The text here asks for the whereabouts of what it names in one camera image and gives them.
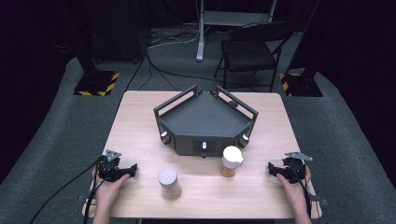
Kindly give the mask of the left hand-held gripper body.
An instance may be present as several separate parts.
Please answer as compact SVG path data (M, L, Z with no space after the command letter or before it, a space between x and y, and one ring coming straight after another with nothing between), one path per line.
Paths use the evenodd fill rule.
M107 149L106 154L100 157L97 169L99 177L108 182L115 182L122 177L122 173L118 167L120 163L119 152Z

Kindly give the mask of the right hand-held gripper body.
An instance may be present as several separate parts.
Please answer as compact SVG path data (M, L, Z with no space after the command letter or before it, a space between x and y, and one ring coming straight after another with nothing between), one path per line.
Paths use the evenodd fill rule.
M286 158L283 159L283 164L286 166L285 177L291 183L297 183L305 178L305 161L312 161L313 158L305 155L302 152L286 152Z

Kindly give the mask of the white spout lid spice jar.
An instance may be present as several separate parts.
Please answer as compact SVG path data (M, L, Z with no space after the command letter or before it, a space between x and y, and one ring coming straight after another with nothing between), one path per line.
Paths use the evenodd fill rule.
M225 177L232 177L236 173L236 169L244 161L241 150L235 146L224 148L221 158L220 172Z

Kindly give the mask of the dark grey corner rack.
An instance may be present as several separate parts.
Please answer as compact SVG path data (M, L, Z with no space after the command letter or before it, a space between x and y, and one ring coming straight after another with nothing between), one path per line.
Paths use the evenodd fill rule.
M153 108L162 142L180 156L220 157L246 147L259 112L222 87L192 86Z

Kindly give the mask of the person's left hand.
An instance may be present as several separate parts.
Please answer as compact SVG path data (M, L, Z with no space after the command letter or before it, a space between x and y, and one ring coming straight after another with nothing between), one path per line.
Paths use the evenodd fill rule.
M99 175L93 175L93 179L100 184L100 186L96 188L96 204L111 206L117 199L120 188L129 178L130 175L126 174L115 182L108 182L100 178Z

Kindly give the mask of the person's right hand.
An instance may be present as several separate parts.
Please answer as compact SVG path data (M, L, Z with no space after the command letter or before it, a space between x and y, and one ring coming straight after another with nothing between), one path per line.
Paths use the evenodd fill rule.
M285 190L287 200L290 204L305 203L305 190L306 186L311 179L311 172L307 165L305 168L305 179L298 183L291 184L283 175L277 174L276 178L281 183Z

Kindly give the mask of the black folding chair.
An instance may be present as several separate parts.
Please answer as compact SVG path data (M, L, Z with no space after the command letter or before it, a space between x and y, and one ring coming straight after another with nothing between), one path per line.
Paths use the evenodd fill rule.
M256 75L271 70L268 87L272 91L283 46L293 33L293 26L286 21L256 22L236 28L220 43L221 58L214 77L222 69L222 87L226 88L228 73Z

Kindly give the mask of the dark cabinet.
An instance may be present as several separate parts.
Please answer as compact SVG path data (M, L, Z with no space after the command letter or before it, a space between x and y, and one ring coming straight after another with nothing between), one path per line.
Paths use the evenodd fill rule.
M89 0L92 57L138 63L145 56L149 14L145 0Z

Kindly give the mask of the white metal stand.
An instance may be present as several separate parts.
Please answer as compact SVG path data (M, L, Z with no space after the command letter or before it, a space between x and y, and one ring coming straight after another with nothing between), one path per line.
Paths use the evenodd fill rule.
M267 13L253 12L226 12L205 10L205 0L199 0L198 5L198 48L196 61L201 62L204 59L205 52L205 26L242 26L254 22L271 22L275 14L277 0L271 0L270 9Z

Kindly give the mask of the hazard striped black base plate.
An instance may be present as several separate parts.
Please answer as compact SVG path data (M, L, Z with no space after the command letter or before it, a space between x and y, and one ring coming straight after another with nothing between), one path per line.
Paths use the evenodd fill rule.
M97 71L93 75L84 75L74 89L75 95L106 96L115 87L120 74L114 71Z
M322 92L313 78L300 74L279 74L283 90L287 96L322 97Z

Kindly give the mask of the black stand post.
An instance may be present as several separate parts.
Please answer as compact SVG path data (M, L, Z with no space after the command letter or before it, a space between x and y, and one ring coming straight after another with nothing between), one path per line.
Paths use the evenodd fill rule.
M79 38L75 38L74 50L78 61L83 68L84 72L88 75L96 73L96 67L92 62L89 52L86 50L83 41Z
M318 71L329 43L329 31L331 26L330 0L318 0L307 30L304 32L305 70L304 76L312 79Z

